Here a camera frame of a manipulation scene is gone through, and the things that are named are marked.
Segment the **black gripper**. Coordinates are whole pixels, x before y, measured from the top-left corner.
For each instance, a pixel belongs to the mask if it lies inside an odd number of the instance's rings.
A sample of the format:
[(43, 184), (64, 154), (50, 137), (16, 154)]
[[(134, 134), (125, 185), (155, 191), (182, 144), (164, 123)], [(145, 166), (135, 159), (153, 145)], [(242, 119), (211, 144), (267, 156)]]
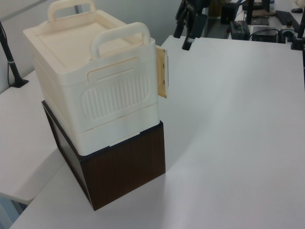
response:
[(187, 28), (182, 49), (188, 51), (195, 38), (200, 38), (207, 21), (207, 15), (203, 14), (203, 9), (210, 6), (209, 0), (182, 0), (177, 11), (177, 25), (173, 36), (180, 38)]

